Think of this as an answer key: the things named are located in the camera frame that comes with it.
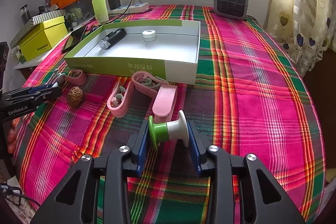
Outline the person's left hand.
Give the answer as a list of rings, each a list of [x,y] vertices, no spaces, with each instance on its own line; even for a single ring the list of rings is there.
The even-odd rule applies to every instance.
[[[17,147],[18,141],[18,123],[19,120],[15,119],[11,121],[9,132],[7,134],[7,151],[9,154],[13,154]]]

